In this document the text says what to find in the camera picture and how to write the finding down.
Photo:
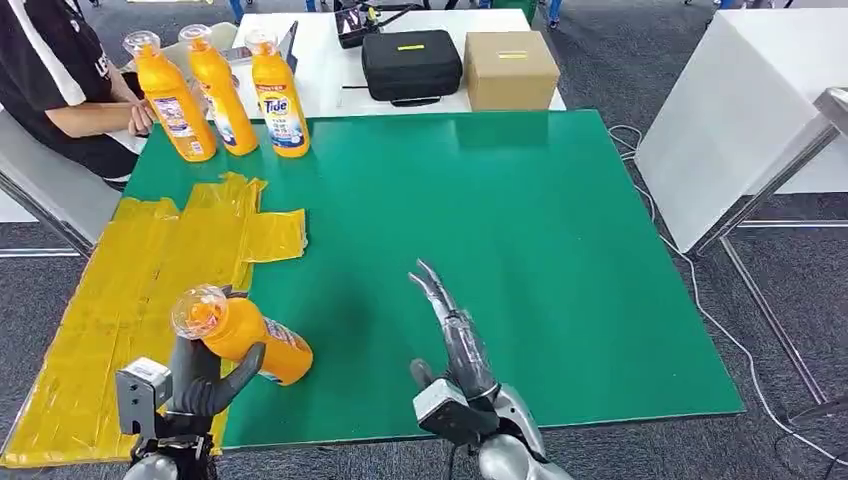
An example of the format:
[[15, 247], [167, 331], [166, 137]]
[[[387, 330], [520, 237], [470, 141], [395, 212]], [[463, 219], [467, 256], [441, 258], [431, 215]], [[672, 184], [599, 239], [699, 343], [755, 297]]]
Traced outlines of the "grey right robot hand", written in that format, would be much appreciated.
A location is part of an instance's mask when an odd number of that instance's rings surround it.
[[459, 307], [438, 273], [422, 259], [409, 278], [424, 292], [439, 322], [448, 370], [469, 402], [493, 403], [500, 389], [471, 315]]

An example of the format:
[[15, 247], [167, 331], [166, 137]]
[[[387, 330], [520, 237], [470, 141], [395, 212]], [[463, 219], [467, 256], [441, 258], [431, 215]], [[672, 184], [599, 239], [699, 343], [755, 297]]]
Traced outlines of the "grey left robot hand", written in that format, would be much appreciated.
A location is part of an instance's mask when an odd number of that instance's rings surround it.
[[266, 352], [263, 342], [252, 344], [238, 365], [221, 375], [222, 359], [202, 340], [177, 336], [170, 358], [173, 395], [170, 412], [214, 417], [258, 374]]

